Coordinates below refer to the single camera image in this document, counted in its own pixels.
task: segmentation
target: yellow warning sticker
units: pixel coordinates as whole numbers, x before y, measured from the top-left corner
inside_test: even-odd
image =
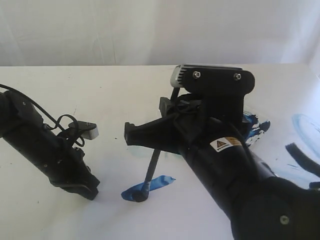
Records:
[[[241,146],[241,142],[235,137],[227,136],[214,140],[210,143],[210,145],[214,148],[214,150],[216,150],[219,153],[227,148]]]

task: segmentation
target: white backdrop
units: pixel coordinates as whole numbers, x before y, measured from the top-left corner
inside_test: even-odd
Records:
[[[0,66],[307,63],[319,0],[0,0]]]

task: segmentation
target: white tabletop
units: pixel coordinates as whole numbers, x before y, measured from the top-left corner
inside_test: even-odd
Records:
[[[0,239],[232,240],[229,220],[179,156],[161,153],[154,175],[171,176],[174,183],[152,191],[143,203],[121,198],[122,191],[144,180],[152,154],[148,148],[127,147],[124,123],[160,117],[159,99],[171,94],[174,67],[0,67],[2,84],[22,91],[55,118],[69,113],[98,124],[100,136],[86,141],[84,160],[101,181],[94,201],[55,188],[1,139]],[[295,163],[285,145],[296,142],[317,159],[291,118],[305,114],[320,122],[319,79],[303,64],[242,67],[256,78],[245,104],[271,121],[252,150],[282,177],[305,185],[314,177],[288,165]],[[294,179],[297,175],[304,180]]]

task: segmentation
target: screw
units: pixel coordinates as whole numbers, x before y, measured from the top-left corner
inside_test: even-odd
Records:
[[[240,74],[240,73],[235,73],[235,74],[233,75],[233,78],[234,78],[234,80],[238,81],[238,80],[241,79],[241,74]]]
[[[199,71],[194,71],[192,76],[193,76],[194,79],[198,79],[198,78],[201,77],[201,73]]]
[[[282,216],[280,217],[280,223],[281,223],[282,225],[288,225],[289,222],[290,222],[290,219],[289,219],[289,217],[287,217],[286,215],[282,215]]]

